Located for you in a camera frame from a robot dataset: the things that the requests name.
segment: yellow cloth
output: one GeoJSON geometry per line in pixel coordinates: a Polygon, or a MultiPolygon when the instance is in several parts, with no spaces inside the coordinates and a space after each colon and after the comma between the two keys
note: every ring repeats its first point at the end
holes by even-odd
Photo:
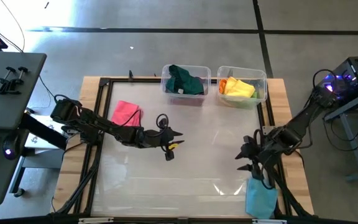
{"type": "Polygon", "coordinates": [[[227,83],[224,88],[224,94],[227,96],[243,96],[250,98],[254,92],[254,86],[246,84],[241,80],[236,80],[233,77],[227,79],[227,83]]]}

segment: clear plastic container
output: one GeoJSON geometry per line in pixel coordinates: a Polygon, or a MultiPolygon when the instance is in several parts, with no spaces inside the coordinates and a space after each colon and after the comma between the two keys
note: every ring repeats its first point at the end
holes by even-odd
{"type": "Polygon", "coordinates": [[[217,80],[218,84],[222,79],[229,77],[233,77],[237,80],[243,81],[244,83],[253,85],[255,91],[257,92],[257,97],[248,98],[243,96],[227,96],[220,94],[219,88],[217,88],[218,100],[221,103],[236,108],[252,108],[267,99],[267,80],[266,73],[264,71],[228,66],[219,67],[217,80]]]}
{"type": "Polygon", "coordinates": [[[193,65],[176,65],[189,71],[192,77],[198,77],[204,87],[204,95],[187,95],[178,93],[169,93],[166,87],[167,81],[171,78],[169,74],[169,66],[162,68],[161,90],[163,94],[168,96],[168,100],[172,104],[201,106],[205,100],[206,95],[211,89],[211,70],[208,67],[193,66],[193,65]]]}

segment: blue cloth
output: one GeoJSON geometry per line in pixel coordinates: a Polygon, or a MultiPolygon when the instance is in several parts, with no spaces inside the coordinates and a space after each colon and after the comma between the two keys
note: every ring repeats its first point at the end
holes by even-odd
{"type": "Polygon", "coordinates": [[[277,201],[277,189],[267,190],[260,180],[251,177],[246,197],[246,213],[259,219],[272,216],[277,201]]]}

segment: wooden table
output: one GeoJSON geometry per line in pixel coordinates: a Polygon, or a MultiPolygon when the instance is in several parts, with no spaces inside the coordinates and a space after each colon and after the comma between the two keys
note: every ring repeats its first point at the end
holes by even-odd
{"type": "MultiPolygon", "coordinates": [[[[84,77],[80,101],[85,108],[93,109],[96,101],[96,95],[98,93],[100,77],[84,77]]],[[[292,117],[290,111],[290,105],[288,104],[287,92],[285,90],[284,80],[279,78],[269,78],[268,87],[270,93],[270,100],[273,109],[273,117],[275,120],[275,125],[280,126],[286,124],[292,117]]],[[[102,115],[104,109],[104,101],[107,95],[107,88],[103,91],[103,96],[101,100],[101,106],[99,109],[99,115],[102,115]]],[[[266,105],[263,105],[264,109],[264,119],[265,123],[269,123],[267,116],[266,105]]],[[[67,147],[78,144],[79,138],[73,138],[67,147]]],[[[60,169],[60,174],[55,190],[53,205],[58,210],[63,206],[67,201],[70,195],[76,189],[79,181],[80,174],[83,165],[83,160],[85,156],[86,145],[78,146],[65,154],[62,168],[60,169]]],[[[93,156],[96,148],[93,149],[93,153],[90,159],[90,165],[93,161],[93,156]]],[[[305,171],[303,169],[303,164],[300,156],[293,153],[290,156],[283,156],[283,167],[285,173],[285,179],[288,185],[288,188],[294,194],[296,199],[301,203],[303,208],[309,212],[313,212],[313,206],[311,204],[308,183],[305,176],[305,171]]],[[[86,201],[88,198],[89,183],[83,192],[83,199],[81,203],[81,211],[85,209],[86,201]]],[[[282,212],[285,211],[283,198],[281,192],[279,191],[278,204],[282,212]]]]}

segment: pink cloth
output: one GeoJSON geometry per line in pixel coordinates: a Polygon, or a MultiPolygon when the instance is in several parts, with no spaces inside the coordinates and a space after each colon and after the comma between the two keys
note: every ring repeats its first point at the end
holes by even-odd
{"type": "Polygon", "coordinates": [[[112,114],[111,121],[118,124],[123,125],[137,110],[138,111],[125,126],[140,126],[140,119],[143,111],[139,107],[139,105],[135,105],[133,103],[128,103],[125,101],[118,101],[116,109],[112,114]]]}

